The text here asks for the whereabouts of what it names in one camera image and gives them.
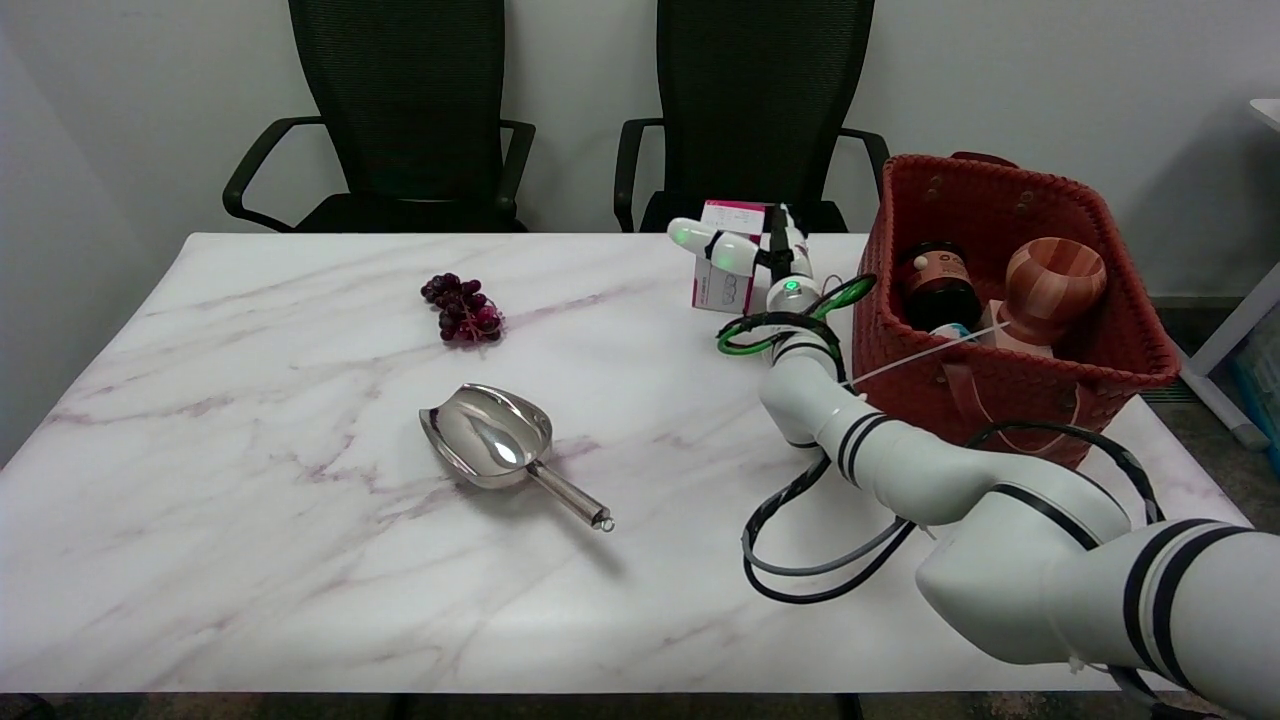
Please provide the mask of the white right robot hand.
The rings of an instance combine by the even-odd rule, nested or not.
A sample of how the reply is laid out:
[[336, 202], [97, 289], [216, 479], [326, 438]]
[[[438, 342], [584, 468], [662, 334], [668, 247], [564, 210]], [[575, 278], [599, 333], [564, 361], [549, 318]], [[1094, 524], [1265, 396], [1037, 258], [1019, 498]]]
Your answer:
[[691, 306], [698, 310], [800, 313], [820, 296], [806, 233], [785, 204], [708, 201], [699, 219], [672, 219], [667, 234], [695, 258]]

